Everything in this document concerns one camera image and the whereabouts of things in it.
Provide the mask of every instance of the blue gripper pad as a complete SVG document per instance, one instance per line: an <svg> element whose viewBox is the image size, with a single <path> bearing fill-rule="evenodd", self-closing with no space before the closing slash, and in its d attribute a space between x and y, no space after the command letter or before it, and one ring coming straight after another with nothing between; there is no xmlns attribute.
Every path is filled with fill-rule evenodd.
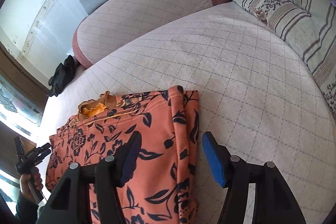
<svg viewBox="0 0 336 224"><path fill-rule="evenodd" d="M224 177L223 164L219 160L214 148L212 147L207 134L207 132L204 133L202 137L203 150L215 181L217 181L221 187L224 187L226 184L226 179Z"/></svg>

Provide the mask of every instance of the striped floral fabric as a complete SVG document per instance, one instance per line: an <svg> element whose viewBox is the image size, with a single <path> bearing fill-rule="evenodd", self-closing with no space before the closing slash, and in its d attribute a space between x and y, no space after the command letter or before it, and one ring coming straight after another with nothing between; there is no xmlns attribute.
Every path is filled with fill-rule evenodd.
<svg viewBox="0 0 336 224"><path fill-rule="evenodd" d="M336 8L331 0L234 0L290 45L336 118Z"/></svg>

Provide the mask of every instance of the black cloth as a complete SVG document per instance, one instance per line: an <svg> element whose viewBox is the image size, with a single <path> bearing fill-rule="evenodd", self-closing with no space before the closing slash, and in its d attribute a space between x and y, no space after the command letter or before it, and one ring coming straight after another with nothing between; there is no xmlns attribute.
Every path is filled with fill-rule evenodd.
<svg viewBox="0 0 336 224"><path fill-rule="evenodd" d="M20 193L16 205L15 217L19 220L20 224L35 224L37 221L38 205L25 199Z"/></svg>
<svg viewBox="0 0 336 224"><path fill-rule="evenodd" d="M58 96L62 93L65 87L73 80L76 73L76 62L74 58L69 55L64 61L64 65L60 63L55 71L53 77L49 79L48 85L52 86L48 92L48 96Z"/></svg>

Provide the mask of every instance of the metal rivet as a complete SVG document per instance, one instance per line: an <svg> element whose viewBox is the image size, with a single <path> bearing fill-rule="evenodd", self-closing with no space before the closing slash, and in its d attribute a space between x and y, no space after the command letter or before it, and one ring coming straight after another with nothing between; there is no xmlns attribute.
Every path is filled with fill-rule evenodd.
<svg viewBox="0 0 336 224"><path fill-rule="evenodd" d="M73 162L72 164L70 164L70 169L76 169L78 167L78 163Z"/></svg>
<svg viewBox="0 0 336 224"><path fill-rule="evenodd" d="M266 165L267 165L269 168L274 168L274 167L275 167L275 164L274 164L274 162L272 162L272 161L268 161L268 162L266 162Z"/></svg>
<svg viewBox="0 0 336 224"><path fill-rule="evenodd" d="M107 162L114 161L114 156L107 156L107 157L105 158L105 161L107 161Z"/></svg>
<svg viewBox="0 0 336 224"><path fill-rule="evenodd" d="M236 155L233 155L233 156L231 156L230 160L233 161L233 162L238 162L240 160L240 158Z"/></svg>

